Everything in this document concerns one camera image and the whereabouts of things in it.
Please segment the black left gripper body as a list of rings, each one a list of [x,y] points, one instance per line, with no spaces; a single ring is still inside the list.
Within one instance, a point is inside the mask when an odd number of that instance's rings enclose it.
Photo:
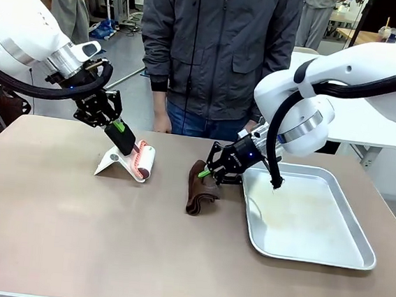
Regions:
[[[83,119],[106,119],[106,110],[109,106],[107,94],[101,90],[87,97],[74,100],[77,110],[74,113],[75,118]]]

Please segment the person's right hand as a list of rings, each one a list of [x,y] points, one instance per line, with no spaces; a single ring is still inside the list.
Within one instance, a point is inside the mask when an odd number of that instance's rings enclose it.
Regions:
[[[153,92],[154,124],[153,130],[160,133],[171,133],[172,124],[167,113],[166,93]]]

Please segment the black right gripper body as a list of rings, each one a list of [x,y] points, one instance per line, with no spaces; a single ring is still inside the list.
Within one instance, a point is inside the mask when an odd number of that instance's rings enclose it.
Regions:
[[[262,161],[264,156],[255,146],[251,137],[244,136],[234,143],[230,158],[233,160],[233,173],[243,174],[246,169]]]

